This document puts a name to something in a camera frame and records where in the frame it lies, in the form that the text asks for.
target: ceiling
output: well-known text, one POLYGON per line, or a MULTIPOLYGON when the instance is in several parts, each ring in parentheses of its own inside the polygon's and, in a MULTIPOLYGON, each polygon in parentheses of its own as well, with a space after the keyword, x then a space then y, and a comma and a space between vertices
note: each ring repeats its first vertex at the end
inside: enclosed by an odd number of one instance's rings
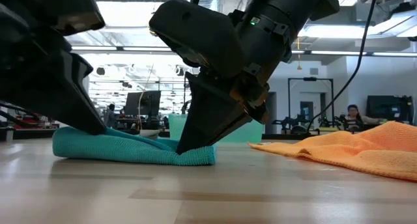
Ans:
MULTIPOLYGON (((153 12, 166 0, 96 0, 106 27, 99 31, 88 31, 68 36, 73 46, 145 46, 166 47, 166 45, 149 33, 148 22, 153 12)), ((381 5, 389 0, 379 0, 381 5)), ((234 9, 244 10, 250 0, 201 0, 200 5, 224 14, 234 9)), ((339 0, 342 5, 352 0, 339 0)), ((373 51, 401 51, 409 46, 406 38, 376 38, 367 43, 367 49, 373 51)), ((314 50, 358 50, 358 39, 354 38, 311 38, 300 37, 293 44, 293 49, 314 50)), ((88 53, 82 56, 94 67, 89 76, 89 94, 98 108, 115 103, 121 108, 128 92, 142 90, 161 90, 161 112, 179 112, 184 102, 190 99, 189 89, 184 92, 184 77, 179 70, 198 73, 182 63, 176 55, 123 54, 123 53, 88 53), (105 74, 97 74, 97 68, 104 68, 105 74)), ((334 57, 301 56, 302 60, 330 62, 334 57)))

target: blue towel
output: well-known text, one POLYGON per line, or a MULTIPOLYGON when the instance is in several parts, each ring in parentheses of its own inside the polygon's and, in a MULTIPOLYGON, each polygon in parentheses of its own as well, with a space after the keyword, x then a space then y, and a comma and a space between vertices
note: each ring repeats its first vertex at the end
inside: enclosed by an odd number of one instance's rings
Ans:
POLYGON ((109 160, 161 165, 214 165, 216 147, 175 151, 178 141, 147 139, 111 128, 104 135, 89 135, 71 127, 58 129, 52 138, 53 154, 63 158, 109 160))

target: desk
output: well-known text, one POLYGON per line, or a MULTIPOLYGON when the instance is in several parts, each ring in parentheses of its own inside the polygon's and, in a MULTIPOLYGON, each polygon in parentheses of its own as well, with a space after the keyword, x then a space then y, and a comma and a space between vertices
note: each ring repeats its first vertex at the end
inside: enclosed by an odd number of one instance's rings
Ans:
POLYGON ((62 160, 0 143, 2 223, 411 224, 417 184, 220 144, 211 167, 62 160))

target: orange cloth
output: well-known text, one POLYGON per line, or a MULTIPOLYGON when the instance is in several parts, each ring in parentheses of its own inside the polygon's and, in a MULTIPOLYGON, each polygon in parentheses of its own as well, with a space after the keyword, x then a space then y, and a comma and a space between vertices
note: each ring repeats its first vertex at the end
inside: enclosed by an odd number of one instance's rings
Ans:
POLYGON ((358 134, 334 132, 296 144, 250 144, 283 156, 305 157, 370 173, 417 181, 417 127, 387 122, 358 134))

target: person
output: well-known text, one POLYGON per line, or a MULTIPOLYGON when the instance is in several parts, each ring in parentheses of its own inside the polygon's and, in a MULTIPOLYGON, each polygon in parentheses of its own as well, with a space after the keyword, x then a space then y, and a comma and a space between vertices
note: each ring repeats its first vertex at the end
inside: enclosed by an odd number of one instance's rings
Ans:
POLYGON ((350 130, 360 130, 364 124, 380 124, 382 119, 373 119, 367 116, 361 116, 357 105, 351 104, 347 107, 347 122, 350 130))
POLYGON ((113 128, 116 125, 115 105, 110 104, 109 109, 104 114, 104 124, 107 127, 113 128))

